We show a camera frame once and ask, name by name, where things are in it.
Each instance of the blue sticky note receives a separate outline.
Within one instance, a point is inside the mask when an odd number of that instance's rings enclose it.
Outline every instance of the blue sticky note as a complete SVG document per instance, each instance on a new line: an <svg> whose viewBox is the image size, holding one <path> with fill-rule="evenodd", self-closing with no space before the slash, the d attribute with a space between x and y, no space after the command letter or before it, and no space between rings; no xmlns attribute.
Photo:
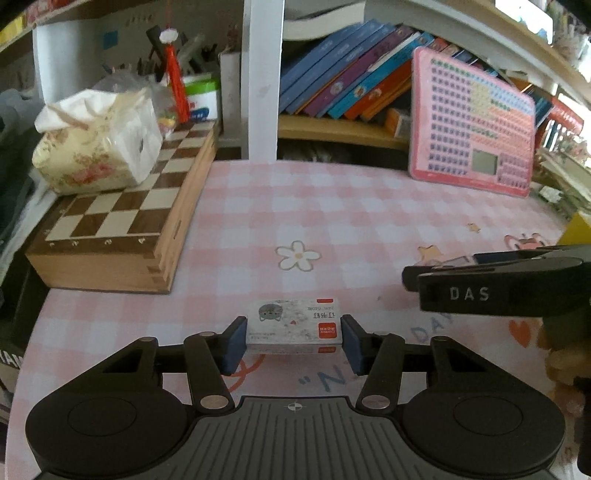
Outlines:
<svg viewBox="0 0 591 480"><path fill-rule="evenodd" d="M109 50L116 47L119 43L119 31L113 30L103 35L103 50Z"/></svg>

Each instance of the purple book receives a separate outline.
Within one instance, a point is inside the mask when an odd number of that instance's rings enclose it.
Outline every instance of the purple book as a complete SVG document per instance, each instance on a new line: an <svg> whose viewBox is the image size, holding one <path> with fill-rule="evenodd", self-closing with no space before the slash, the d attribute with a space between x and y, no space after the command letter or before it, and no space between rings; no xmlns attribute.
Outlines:
<svg viewBox="0 0 591 480"><path fill-rule="evenodd" d="M355 80L367 72L367 69L376 63L384 54L396 48L405 38L408 38L414 30L406 25L401 25L394 32L378 43L348 69L341 73L334 81L330 82L308 106L304 112L309 116L322 116L329 108L348 91Z"/></svg>

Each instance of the red tassel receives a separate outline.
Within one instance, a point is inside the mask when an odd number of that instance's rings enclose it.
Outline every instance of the red tassel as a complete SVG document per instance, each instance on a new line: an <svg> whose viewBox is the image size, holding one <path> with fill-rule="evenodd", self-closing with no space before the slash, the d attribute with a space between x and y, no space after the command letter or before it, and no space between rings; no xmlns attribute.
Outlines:
<svg viewBox="0 0 591 480"><path fill-rule="evenodd" d="M173 89L174 99L177 103L178 122L179 124L183 124L189 121L189 102L187 101L187 94L184 91L184 83L174 46L167 44L165 49L166 71L168 72L170 86Z"/></svg>

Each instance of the pink periodic table board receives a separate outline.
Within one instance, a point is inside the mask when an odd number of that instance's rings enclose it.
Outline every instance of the pink periodic table board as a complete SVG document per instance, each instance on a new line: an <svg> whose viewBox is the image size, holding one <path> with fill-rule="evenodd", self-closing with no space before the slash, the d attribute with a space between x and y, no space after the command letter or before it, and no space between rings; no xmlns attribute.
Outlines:
<svg viewBox="0 0 591 480"><path fill-rule="evenodd" d="M534 120L528 95L428 48L414 51L413 178L525 197Z"/></svg>

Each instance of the table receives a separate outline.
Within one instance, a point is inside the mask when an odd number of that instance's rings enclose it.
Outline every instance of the table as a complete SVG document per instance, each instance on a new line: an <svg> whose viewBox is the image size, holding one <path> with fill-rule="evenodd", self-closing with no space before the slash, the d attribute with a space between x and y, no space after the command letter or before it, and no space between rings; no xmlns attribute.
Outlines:
<svg viewBox="0 0 591 480"><path fill-rule="evenodd" d="M539 321L420 312L418 295L401 285L401 271L421 257L553 243L563 228L536 198L424 183L400 171L215 162L170 295L50 291L14 396L7 478L29 480L38 473L24 424L33 405L51 391L138 337L155 336L166 345L204 330L220 332L253 300L335 297L342 313L354 315L368 331L394 332L415 343L449 335L547 392L552 383L545 376L545 353L535 345ZM298 248L298 241L316 252L306 258L317 259L284 262L278 247ZM226 381L236 399L258 394L354 400L362 385L340 351L247 352ZM401 400L420 390L421 382L424 387L424 379L405 377ZM165 375L164 387L190 403L184 375ZM561 468L567 474L568 461Z"/></svg>

